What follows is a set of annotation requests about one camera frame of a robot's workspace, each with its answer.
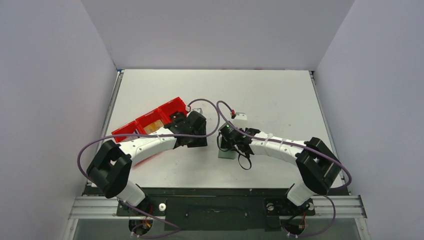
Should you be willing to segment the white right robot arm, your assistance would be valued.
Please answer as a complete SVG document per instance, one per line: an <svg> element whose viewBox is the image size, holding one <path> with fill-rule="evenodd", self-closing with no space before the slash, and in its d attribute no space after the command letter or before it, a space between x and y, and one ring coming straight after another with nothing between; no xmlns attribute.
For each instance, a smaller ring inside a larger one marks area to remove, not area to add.
<svg viewBox="0 0 424 240"><path fill-rule="evenodd" d="M282 199L283 209L296 213L314 195L326 195L341 167L333 152L319 138L299 141L284 139L255 128L235 128L224 124L218 131L224 141L246 157L262 155L283 160L298 168L301 179Z"/></svg>

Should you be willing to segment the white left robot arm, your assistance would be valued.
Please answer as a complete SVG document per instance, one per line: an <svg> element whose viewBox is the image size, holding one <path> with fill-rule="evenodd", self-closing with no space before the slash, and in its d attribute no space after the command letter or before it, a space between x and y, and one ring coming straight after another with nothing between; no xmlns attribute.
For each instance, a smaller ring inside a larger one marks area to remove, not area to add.
<svg viewBox="0 0 424 240"><path fill-rule="evenodd" d="M115 143L104 142L89 164L86 173L108 199L116 197L129 204L136 215L149 209L147 194L129 180L133 166L161 152L178 147L205 147L207 119L197 111L188 115L175 112L171 123L146 137Z"/></svg>

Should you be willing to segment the green leather card holder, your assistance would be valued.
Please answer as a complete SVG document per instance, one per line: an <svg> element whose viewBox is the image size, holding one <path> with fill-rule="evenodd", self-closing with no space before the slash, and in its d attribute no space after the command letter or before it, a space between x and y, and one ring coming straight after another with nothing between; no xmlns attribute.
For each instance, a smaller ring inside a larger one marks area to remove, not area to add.
<svg viewBox="0 0 424 240"><path fill-rule="evenodd" d="M234 160L236 158L237 152L234 147L223 148L218 147L218 158L220 159L231 159Z"/></svg>

